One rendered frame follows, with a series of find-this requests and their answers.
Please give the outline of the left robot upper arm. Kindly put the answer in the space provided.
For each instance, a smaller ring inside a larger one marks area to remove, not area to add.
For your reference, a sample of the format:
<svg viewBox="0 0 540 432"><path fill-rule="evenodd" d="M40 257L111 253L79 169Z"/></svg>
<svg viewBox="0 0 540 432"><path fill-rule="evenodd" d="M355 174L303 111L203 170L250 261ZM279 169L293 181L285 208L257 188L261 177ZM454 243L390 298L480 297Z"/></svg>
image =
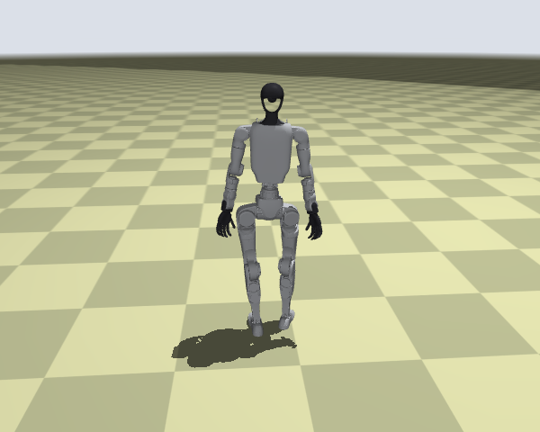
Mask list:
<svg viewBox="0 0 540 432"><path fill-rule="evenodd" d="M246 144L245 140L249 139L251 125L241 125L235 130L232 148L231 148L231 164L229 174L233 176L241 176L244 170L244 165L241 164L244 156Z"/></svg>

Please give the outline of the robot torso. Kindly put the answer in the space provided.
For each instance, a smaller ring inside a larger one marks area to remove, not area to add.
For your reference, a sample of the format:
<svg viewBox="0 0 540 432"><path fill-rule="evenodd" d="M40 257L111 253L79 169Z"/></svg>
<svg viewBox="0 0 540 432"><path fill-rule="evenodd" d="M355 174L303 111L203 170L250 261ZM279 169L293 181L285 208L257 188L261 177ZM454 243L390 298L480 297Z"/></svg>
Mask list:
<svg viewBox="0 0 540 432"><path fill-rule="evenodd" d="M263 125L262 121L256 118L251 126L250 160L256 181L263 186L256 195L256 219L271 221L283 215L283 198L277 187L290 169L293 131L287 119L279 119L284 123L281 126Z"/></svg>

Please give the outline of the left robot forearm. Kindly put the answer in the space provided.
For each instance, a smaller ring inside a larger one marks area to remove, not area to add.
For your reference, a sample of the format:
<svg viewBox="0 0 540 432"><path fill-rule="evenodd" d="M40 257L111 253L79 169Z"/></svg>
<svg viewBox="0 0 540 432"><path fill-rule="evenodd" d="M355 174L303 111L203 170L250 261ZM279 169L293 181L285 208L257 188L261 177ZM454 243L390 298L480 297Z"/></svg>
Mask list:
<svg viewBox="0 0 540 432"><path fill-rule="evenodd" d="M225 192L223 193L223 201L225 200L227 203L226 209L232 209L234 207L234 201L237 196L236 194L237 186L239 183L239 179L236 176L230 175L230 164L229 164L229 168L228 168L228 172L226 176Z"/></svg>

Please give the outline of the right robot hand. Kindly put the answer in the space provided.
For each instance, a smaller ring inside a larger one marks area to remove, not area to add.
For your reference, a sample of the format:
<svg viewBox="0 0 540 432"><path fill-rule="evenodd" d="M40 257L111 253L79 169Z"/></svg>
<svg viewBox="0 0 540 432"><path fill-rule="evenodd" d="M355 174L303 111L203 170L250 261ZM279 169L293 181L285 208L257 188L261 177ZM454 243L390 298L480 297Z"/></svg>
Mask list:
<svg viewBox="0 0 540 432"><path fill-rule="evenodd" d="M322 227L321 227L320 217L317 214L317 212L319 212L317 204L313 202L311 205L311 208L312 208L312 211L306 210L307 213L310 215L310 217L309 217L309 223L305 230L308 230L309 227L311 226L311 234L308 237L308 239L310 239L313 236L313 238L311 238L311 240L313 240L313 239L320 238L320 236L322 235Z"/></svg>

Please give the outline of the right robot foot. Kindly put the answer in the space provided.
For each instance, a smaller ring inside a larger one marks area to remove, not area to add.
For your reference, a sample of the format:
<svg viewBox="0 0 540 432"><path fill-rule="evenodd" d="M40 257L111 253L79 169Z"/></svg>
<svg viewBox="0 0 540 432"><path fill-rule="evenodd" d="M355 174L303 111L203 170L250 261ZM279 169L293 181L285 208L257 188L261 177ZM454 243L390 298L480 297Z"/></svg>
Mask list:
<svg viewBox="0 0 540 432"><path fill-rule="evenodd" d="M290 323L292 322L294 318L294 311L290 310L290 317L287 319L286 314L284 314L284 317L281 316L278 324L279 329L288 329L290 326Z"/></svg>

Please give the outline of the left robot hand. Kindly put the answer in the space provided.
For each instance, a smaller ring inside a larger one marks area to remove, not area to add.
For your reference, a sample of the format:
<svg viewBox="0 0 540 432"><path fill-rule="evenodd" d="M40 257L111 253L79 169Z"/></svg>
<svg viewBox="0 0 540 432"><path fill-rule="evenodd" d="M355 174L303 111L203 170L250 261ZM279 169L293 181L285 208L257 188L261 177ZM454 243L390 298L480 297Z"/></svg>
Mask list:
<svg viewBox="0 0 540 432"><path fill-rule="evenodd" d="M235 227L235 224L234 224L234 222L233 222L233 220L231 218L231 212L233 211L233 208L232 209L226 209L226 205L227 205L226 201L225 200L222 201L222 205L221 205L222 213L220 214L220 216L218 218L216 231L217 231L218 235L222 235L223 237L225 236L227 238L228 236L226 235L226 230L227 230L228 234L231 236L230 230L229 230L230 222L231 222L232 227L234 229L236 227Z"/></svg>

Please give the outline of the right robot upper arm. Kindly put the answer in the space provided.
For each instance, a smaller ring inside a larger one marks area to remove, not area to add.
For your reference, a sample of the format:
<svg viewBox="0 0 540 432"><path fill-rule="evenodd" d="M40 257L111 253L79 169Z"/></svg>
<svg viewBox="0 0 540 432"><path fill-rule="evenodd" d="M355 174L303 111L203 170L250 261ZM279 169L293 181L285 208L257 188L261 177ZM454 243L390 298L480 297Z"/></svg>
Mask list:
<svg viewBox="0 0 540 432"><path fill-rule="evenodd" d="M298 176L300 177L311 176L311 168L310 168L311 151L310 151L308 133L303 127L300 127L300 126L291 126L291 127L292 127L292 138L296 142L298 142L298 145L296 145L297 155L300 162L300 164L297 166Z"/></svg>

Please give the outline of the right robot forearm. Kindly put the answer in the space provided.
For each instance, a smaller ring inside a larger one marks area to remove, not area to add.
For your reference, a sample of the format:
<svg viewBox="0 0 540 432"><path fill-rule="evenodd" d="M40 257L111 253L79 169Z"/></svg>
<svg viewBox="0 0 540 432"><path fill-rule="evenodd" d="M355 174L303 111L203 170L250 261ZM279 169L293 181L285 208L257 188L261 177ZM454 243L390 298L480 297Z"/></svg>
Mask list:
<svg viewBox="0 0 540 432"><path fill-rule="evenodd" d="M314 189L314 176L313 176L313 169L310 164L310 174L311 177L305 177L301 180L301 185L303 189L303 200L305 201L305 209L308 212L312 212L311 205L312 203L316 203L318 206L318 203L316 201L316 194Z"/></svg>

